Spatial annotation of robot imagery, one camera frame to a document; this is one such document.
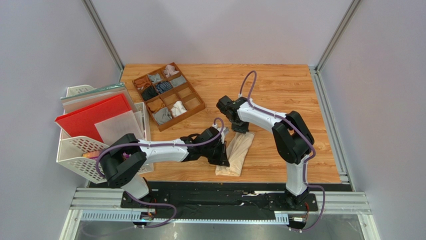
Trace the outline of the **beige boxer shorts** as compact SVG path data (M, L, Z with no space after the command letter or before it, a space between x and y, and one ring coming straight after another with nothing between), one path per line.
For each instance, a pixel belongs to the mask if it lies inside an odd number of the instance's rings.
M216 176L240 177L245 158L251 147L255 134L253 132L236 133L226 148L226 156L230 166L217 166Z

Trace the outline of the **white underwear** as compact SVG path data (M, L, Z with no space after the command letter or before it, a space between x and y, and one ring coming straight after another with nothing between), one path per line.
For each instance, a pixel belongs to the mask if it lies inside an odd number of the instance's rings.
M187 112L187 109L185 108L182 101L178 100L173 104L173 107L171 108L171 115L176 118L184 113Z

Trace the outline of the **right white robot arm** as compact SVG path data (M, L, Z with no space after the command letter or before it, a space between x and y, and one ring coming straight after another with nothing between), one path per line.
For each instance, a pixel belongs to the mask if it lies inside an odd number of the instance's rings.
M316 156L315 140L298 112L276 112L245 97L232 100L226 95L216 107L231 122L234 132L245 134L250 124L270 132L278 154L286 162L286 190L295 197L308 192L307 163Z

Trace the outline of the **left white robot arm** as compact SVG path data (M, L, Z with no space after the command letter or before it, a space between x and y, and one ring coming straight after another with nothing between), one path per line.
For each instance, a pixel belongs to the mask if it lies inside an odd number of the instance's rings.
M190 162L207 158L211 165L230 166L223 133L211 126L170 141L146 141L133 133L125 134L96 160L96 170L103 174L111 189L123 189L138 200L150 193L147 181L138 175L141 167L161 162Z

